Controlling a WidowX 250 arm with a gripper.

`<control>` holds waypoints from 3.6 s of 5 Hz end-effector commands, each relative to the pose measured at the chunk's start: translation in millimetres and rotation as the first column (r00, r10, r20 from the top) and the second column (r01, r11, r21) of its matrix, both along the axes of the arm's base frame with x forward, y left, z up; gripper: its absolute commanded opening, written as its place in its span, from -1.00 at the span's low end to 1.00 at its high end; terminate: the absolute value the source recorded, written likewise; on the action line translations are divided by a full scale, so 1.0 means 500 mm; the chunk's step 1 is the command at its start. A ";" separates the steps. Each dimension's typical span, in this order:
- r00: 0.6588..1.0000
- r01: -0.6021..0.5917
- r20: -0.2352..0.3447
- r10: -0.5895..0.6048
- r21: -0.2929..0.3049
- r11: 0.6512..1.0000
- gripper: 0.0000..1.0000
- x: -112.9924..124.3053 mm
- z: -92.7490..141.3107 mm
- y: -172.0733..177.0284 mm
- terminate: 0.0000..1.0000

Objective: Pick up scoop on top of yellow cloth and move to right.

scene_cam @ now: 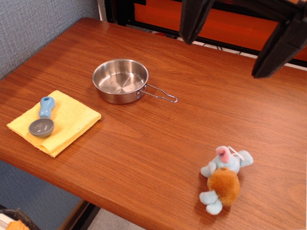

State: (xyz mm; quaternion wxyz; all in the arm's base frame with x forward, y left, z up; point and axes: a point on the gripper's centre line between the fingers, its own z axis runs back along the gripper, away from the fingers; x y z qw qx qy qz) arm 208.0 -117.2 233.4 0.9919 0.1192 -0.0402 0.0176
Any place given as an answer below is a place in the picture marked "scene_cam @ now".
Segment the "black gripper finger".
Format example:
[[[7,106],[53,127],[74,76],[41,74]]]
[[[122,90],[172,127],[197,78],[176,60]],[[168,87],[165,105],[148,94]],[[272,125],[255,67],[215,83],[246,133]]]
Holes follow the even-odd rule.
[[[259,53],[252,76],[271,77],[307,45],[307,16],[279,23]]]
[[[183,41],[192,44],[207,20],[215,0],[183,0],[179,35]]]

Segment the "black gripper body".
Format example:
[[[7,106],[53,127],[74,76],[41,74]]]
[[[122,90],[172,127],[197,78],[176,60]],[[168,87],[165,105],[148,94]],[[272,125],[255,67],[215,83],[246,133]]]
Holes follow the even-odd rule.
[[[307,21],[307,2],[303,0],[216,0],[213,9],[275,22]]]

